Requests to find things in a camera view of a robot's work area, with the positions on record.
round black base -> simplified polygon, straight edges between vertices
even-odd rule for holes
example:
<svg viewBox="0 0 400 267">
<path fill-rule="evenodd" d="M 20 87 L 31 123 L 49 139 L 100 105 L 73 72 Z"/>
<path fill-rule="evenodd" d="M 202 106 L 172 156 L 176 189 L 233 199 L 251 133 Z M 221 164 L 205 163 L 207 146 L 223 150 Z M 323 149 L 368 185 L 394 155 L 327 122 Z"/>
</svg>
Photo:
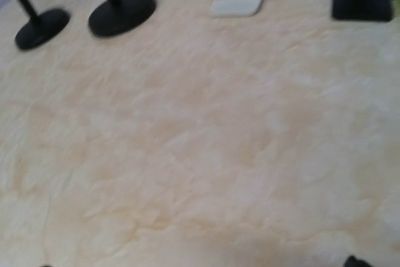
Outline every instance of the round black base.
<svg viewBox="0 0 400 267">
<path fill-rule="evenodd" d="M 17 33 L 15 43 L 26 51 L 39 47 L 57 36 L 68 24 L 69 14 L 62 9 L 50 9 L 39 15 L 39 23 L 29 21 Z"/>
<path fill-rule="evenodd" d="M 89 27 L 98 37 L 113 37 L 126 33 L 150 18 L 156 10 L 156 0 L 120 0 L 114 6 L 102 3 L 89 17 Z"/>
</svg>

black stand base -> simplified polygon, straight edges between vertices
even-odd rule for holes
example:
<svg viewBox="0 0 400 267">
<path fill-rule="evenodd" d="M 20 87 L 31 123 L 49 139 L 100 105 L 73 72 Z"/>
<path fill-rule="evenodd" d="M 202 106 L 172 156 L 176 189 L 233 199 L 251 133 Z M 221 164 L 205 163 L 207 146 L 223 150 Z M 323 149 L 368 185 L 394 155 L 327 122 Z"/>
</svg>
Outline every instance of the black stand base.
<svg viewBox="0 0 400 267">
<path fill-rule="evenodd" d="M 357 259 L 355 256 L 350 256 L 344 263 L 344 267 L 372 267 L 372 266 L 361 259 Z"/>
<path fill-rule="evenodd" d="M 62 9 L 50 9 L 38 17 L 37 23 L 31 20 L 17 33 L 15 42 L 20 50 L 34 49 L 48 42 L 69 22 L 69 14 Z"/>
<path fill-rule="evenodd" d="M 102 3 L 89 18 L 89 27 L 98 37 L 112 37 L 126 33 L 150 18 L 156 10 L 156 0 L 110 0 Z"/>
<path fill-rule="evenodd" d="M 393 18 L 391 0 L 333 0 L 332 17 L 347 21 L 389 22 Z"/>
</svg>

black metal stand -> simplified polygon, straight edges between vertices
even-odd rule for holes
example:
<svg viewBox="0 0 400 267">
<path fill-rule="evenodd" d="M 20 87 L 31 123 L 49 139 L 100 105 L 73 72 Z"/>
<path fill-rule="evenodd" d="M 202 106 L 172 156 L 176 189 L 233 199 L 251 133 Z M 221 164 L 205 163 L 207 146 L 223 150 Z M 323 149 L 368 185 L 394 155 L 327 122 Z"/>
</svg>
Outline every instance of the black metal stand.
<svg viewBox="0 0 400 267">
<path fill-rule="evenodd" d="M 372 267 L 362 259 L 357 259 L 355 256 L 350 256 L 344 263 L 344 267 Z"/>
<path fill-rule="evenodd" d="M 34 49 L 57 36 L 68 24 L 69 14 L 62 9 L 51 9 L 37 14 L 29 0 L 19 0 L 29 22 L 17 33 L 15 42 L 19 49 Z"/>
<path fill-rule="evenodd" d="M 107 0 L 89 17 L 89 27 L 98 37 L 126 33 L 144 23 L 156 10 L 156 0 Z"/>
</svg>

floor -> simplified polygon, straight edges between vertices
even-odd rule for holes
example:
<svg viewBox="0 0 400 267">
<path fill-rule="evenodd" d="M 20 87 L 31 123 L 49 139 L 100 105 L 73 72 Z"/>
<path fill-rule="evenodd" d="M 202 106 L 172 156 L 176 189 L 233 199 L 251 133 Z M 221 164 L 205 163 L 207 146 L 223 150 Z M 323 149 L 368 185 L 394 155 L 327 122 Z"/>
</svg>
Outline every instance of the floor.
<svg viewBox="0 0 400 267">
<path fill-rule="evenodd" d="M 94 39 L 103 0 L 29 53 L 0 11 L 0 266 L 400 266 L 400 19 L 330 0 L 158 0 Z"/>
</svg>

